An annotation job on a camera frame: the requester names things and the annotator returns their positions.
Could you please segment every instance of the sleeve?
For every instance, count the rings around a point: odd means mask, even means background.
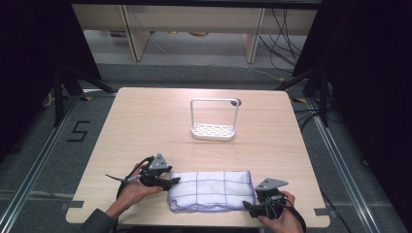
[[[110,232],[115,223],[114,219],[96,209],[83,223],[79,233],[107,233]]]

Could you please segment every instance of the hand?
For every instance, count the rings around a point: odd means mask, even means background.
[[[290,202],[287,201],[287,206],[294,205],[294,196],[286,191],[281,191],[288,198]],[[258,216],[258,221],[263,225],[267,226],[273,233],[301,233],[303,232],[300,222],[296,217],[287,209],[282,211],[282,214],[279,218],[271,220],[266,216]]]
[[[143,166],[133,173],[132,177],[137,176]],[[139,179],[128,183],[121,192],[118,200],[106,211],[106,214],[112,218],[118,218],[123,212],[128,210],[134,204],[140,202],[146,196],[161,192],[160,186],[144,186]]]

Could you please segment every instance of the folded towel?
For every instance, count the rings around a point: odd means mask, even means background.
[[[255,204],[249,171],[173,173],[171,178],[181,178],[169,190],[172,212],[240,211],[243,201]]]

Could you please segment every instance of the finger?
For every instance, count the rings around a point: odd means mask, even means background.
[[[270,219],[266,216],[258,216],[257,220],[260,221],[263,225],[268,225],[270,223]]]
[[[286,198],[288,198],[288,200],[289,200],[289,202],[287,202],[287,206],[290,206],[290,205],[294,205],[294,196],[291,194],[291,193],[289,193],[289,192],[287,192],[287,191],[281,191],[285,196],[286,196]]]
[[[257,220],[260,221],[263,225],[269,227],[272,231],[278,232],[279,226],[278,226],[278,221],[277,220],[271,220],[267,218],[266,216],[258,216]]]
[[[154,186],[154,193],[158,193],[158,192],[161,192],[161,191],[163,191],[163,187],[161,187],[161,186]]]
[[[137,166],[139,166],[139,163],[136,163],[134,165],[134,168],[136,168]],[[140,171],[142,171],[142,169],[146,166],[146,164],[142,164],[139,167],[137,167],[136,171],[133,173],[133,175],[138,175],[140,173]]]

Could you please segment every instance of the cloth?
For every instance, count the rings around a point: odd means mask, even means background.
[[[255,204],[249,171],[172,173],[172,179],[179,177],[167,198],[172,212],[240,211],[243,201]]]
[[[106,213],[100,211],[99,209],[94,210],[94,212],[88,217],[88,219],[83,223],[82,227],[78,231],[79,233],[107,233],[112,230],[116,221],[106,215]]]

